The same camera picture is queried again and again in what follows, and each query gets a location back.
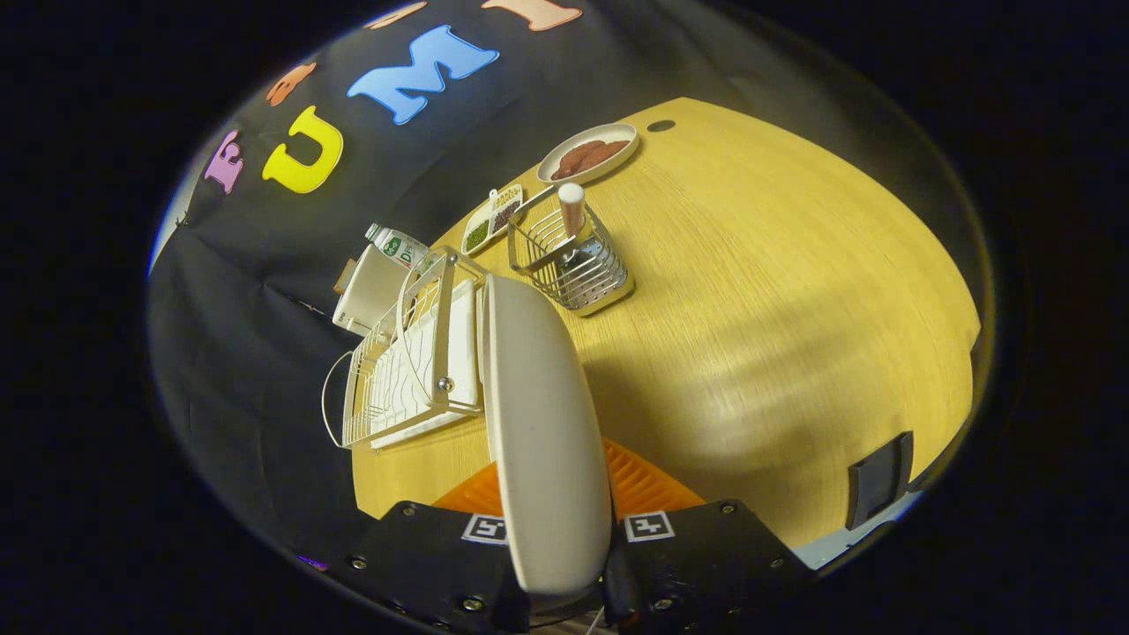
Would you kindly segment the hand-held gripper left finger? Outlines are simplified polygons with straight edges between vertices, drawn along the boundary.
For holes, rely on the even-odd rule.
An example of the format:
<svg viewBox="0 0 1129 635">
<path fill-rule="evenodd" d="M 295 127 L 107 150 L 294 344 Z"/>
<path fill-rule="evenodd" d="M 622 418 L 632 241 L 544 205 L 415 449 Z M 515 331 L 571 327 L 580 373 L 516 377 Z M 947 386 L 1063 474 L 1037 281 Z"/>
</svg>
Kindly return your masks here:
<svg viewBox="0 0 1129 635">
<path fill-rule="evenodd" d="M 370 525 L 349 545 L 349 581 L 432 630 L 528 630 L 530 599 L 511 566 L 504 517 L 435 504 L 485 466 L 352 459 L 356 506 Z"/>
</svg>

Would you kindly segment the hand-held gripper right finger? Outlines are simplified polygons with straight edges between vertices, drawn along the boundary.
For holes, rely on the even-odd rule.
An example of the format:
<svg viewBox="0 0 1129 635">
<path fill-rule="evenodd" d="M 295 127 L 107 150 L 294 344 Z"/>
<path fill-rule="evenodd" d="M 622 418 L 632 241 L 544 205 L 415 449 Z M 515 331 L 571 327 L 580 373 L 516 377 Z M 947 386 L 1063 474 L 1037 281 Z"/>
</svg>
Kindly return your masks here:
<svg viewBox="0 0 1129 635">
<path fill-rule="evenodd" d="M 734 634 L 816 579 L 745 503 L 704 501 L 616 442 L 603 442 L 616 530 L 604 617 L 621 634 Z"/>
</svg>

